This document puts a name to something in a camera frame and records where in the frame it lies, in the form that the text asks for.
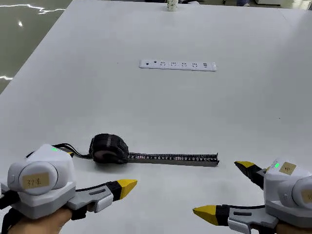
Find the black tape measure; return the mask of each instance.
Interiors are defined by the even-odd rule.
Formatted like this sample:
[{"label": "black tape measure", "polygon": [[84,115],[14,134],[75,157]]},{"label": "black tape measure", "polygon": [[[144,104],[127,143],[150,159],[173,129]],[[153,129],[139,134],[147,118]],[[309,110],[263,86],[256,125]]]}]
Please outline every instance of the black tape measure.
[{"label": "black tape measure", "polygon": [[72,151],[74,155],[93,159],[96,163],[155,163],[172,164],[185,166],[213,167],[219,163],[218,153],[216,154],[141,154],[130,153],[127,144],[119,136],[113,134],[99,134],[92,140],[88,155],[80,154],[73,146],[68,143],[53,145],[56,148]]},{"label": "black tape measure", "polygon": [[127,163],[129,150],[120,137],[112,134],[96,135],[90,144],[89,155],[98,163]]}]

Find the white power strip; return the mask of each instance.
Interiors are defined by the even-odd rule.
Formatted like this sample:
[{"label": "white power strip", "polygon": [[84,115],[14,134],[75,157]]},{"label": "white power strip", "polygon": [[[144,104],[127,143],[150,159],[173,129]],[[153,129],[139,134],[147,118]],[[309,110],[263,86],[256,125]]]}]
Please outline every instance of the white power strip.
[{"label": "white power strip", "polygon": [[143,59],[140,61],[140,68],[192,70],[192,71],[216,71],[214,62],[176,62],[157,59]]}]

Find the black cable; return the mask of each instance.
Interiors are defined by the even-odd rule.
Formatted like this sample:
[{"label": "black cable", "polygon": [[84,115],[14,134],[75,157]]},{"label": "black cable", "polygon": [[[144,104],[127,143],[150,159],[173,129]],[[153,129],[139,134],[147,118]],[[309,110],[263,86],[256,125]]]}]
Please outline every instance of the black cable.
[{"label": "black cable", "polygon": [[[74,152],[78,157],[81,157],[81,158],[84,158],[84,159],[92,159],[92,157],[90,155],[82,155],[72,145],[70,145],[68,143],[61,143],[61,144],[52,145],[52,146],[55,147],[55,148],[64,148],[64,149],[70,150],[70,151]],[[26,158],[28,158],[33,152],[29,153],[26,156]]]}]

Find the paper cup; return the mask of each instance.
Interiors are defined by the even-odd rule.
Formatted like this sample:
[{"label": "paper cup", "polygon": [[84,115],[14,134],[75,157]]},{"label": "paper cup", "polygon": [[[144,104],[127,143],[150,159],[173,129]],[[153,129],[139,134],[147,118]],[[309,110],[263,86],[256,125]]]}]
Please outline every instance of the paper cup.
[{"label": "paper cup", "polygon": [[168,11],[176,11],[179,0],[167,0]]}]

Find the label sticker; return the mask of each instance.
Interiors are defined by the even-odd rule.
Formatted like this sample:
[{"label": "label sticker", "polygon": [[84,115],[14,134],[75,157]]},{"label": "label sticker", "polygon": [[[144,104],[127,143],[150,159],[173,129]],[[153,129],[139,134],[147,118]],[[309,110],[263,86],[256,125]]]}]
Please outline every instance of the label sticker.
[{"label": "label sticker", "polygon": [[279,170],[279,172],[287,174],[287,175],[291,175],[295,168],[296,168],[295,164],[292,164],[289,162],[284,162],[284,164],[281,167],[281,169]]},{"label": "label sticker", "polygon": [[22,178],[23,189],[34,189],[49,186],[49,173],[38,173],[32,175],[24,175]]},{"label": "label sticker", "polygon": [[304,203],[312,203],[312,189],[302,190],[301,195]]}]

